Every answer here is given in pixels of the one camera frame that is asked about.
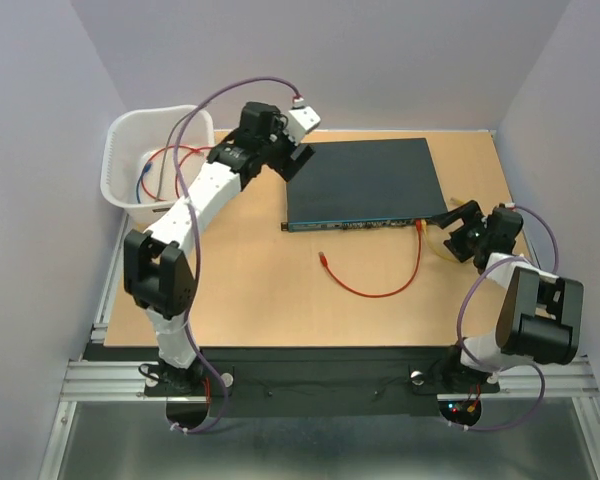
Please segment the red patch cable long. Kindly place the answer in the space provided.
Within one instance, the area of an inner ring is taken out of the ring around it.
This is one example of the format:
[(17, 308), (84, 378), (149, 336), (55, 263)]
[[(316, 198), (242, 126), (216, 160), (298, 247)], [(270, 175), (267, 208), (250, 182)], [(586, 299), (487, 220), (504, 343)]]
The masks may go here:
[(140, 185), (144, 195), (156, 202), (171, 201), (181, 196), (179, 176), (190, 182), (206, 161), (210, 146), (181, 146), (174, 153), (169, 145), (154, 152), (146, 162)]

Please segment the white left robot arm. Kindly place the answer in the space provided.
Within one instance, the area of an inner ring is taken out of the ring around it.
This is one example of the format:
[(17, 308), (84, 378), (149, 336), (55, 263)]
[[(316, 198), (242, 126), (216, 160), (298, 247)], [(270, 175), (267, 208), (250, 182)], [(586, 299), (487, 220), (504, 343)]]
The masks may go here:
[(264, 167), (290, 181), (313, 155), (304, 137), (320, 117), (302, 97), (286, 112), (260, 102), (242, 108), (239, 125), (212, 147), (181, 197), (144, 231), (130, 231), (123, 244), (123, 286), (145, 311), (158, 342), (159, 361), (142, 368), (155, 384), (182, 394), (195, 392), (209, 367), (188, 325), (201, 266), (200, 235)]

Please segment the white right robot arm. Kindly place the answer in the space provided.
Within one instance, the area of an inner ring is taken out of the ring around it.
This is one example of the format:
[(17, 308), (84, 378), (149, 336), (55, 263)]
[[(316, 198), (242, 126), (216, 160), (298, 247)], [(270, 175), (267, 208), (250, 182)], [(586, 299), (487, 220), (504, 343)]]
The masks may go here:
[(528, 211), (518, 203), (501, 203), (484, 214), (471, 200), (428, 221), (439, 228), (459, 222), (445, 247), (459, 262), (472, 262), (480, 282), (490, 280), (505, 291), (489, 333), (466, 336), (464, 318), (457, 318), (456, 344), (438, 369), (451, 391), (469, 391), (517, 366), (568, 365), (576, 357), (584, 286), (514, 254)]

